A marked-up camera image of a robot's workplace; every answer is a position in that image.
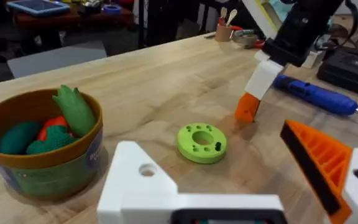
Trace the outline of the left gripper white orange right finger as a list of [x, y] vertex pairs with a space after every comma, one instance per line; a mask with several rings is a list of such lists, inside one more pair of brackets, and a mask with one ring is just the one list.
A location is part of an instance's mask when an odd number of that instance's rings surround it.
[[358, 223], [358, 147], [289, 119], [280, 137], [324, 208], [325, 223]]

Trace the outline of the left gripper left finger bare white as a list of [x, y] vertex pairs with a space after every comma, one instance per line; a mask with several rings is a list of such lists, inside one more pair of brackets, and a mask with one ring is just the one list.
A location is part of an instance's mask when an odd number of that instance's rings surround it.
[[138, 201], [143, 195], [175, 195], [173, 179], [135, 142], [117, 144], [97, 206], [99, 223], [124, 222], [121, 206], [125, 196]]

